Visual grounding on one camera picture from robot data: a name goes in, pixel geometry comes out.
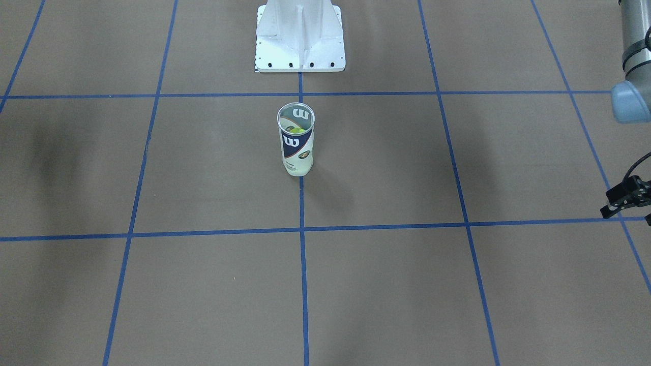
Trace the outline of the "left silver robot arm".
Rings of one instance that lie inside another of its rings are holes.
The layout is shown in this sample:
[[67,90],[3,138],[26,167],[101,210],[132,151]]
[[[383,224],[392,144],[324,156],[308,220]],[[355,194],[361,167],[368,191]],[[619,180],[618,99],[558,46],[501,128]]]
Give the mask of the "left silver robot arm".
[[[612,114],[621,124],[650,121],[650,2],[619,1],[622,16],[624,51],[621,65],[625,80],[611,89]],[[607,204],[600,209],[609,219],[632,207],[649,206],[649,181],[634,175],[633,171],[649,159],[649,153],[640,157],[625,172],[623,179],[607,190]]]

